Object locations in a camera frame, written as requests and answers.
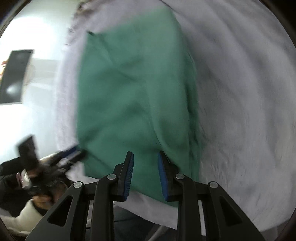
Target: human hand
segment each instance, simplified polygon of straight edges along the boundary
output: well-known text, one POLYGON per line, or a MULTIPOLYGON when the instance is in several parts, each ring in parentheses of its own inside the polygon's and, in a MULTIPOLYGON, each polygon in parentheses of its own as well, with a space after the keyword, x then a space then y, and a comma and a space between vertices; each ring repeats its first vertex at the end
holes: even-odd
POLYGON ((34 177, 37 177, 41 172, 42 172, 42 168, 40 168, 40 166, 37 166, 36 168, 27 171, 27 174, 29 178, 34 178, 34 177))
POLYGON ((55 187, 55 190, 53 191, 53 198, 54 198, 54 203, 56 203, 60 197, 66 192, 68 187, 64 183, 60 183, 55 187))
POLYGON ((36 196, 33 196, 33 202, 34 204, 42 209, 49 210, 52 207, 51 197, 48 195, 39 194, 36 196))

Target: television screen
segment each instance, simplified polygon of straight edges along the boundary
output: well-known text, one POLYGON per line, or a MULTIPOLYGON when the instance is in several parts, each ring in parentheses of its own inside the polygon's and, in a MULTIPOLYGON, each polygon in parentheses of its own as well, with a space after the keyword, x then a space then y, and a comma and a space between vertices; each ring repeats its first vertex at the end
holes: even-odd
POLYGON ((26 68, 33 50, 12 51, 0 77, 0 104, 20 103, 26 68))

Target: green cloth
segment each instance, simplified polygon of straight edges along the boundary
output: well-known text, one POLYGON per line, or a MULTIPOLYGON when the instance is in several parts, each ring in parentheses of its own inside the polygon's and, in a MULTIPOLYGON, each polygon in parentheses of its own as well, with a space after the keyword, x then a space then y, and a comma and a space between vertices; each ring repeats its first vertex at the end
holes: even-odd
POLYGON ((198 181, 197 89, 193 60, 174 15, 161 8, 89 33, 78 81, 77 134, 86 175, 101 178, 134 153, 131 188, 164 201, 163 150, 198 181))

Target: black sleeve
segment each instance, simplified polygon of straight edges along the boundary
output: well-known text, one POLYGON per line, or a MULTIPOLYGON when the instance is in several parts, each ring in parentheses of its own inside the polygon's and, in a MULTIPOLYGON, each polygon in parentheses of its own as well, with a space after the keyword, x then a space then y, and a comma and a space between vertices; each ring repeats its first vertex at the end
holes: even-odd
POLYGON ((16 174, 0 176, 0 203, 6 193, 11 193, 18 186, 16 174))
POLYGON ((10 174, 17 174, 23 171, 23 166, 20 162, 20 157, 14 158, 10 161, 0 164, 0 176, 7 176, 10 174))

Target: person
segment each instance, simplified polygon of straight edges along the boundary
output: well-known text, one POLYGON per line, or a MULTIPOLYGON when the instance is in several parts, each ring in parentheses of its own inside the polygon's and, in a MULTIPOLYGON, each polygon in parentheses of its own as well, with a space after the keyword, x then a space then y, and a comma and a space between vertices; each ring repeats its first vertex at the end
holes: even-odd
POLYGON ((27 236, 67 188, 64 183, 58 183, 51 191, 52 198, 48 195, 35 195, 27 201, 17 217, 0 215, 0 218, 13 235, 27 236))
MULTIPOLYGON (((46 156, 40 160, 45 163, 54 154, 46 156)), ((28 170, 28 177, 36 177, 41 172, 41 166, 28 170)), ((11 216, 17 217, 26 203, 32 198, 31 195, 22 189, 22 176, 24 167, 20 157, 0 164, 0 208, 8 211, 11 216)))

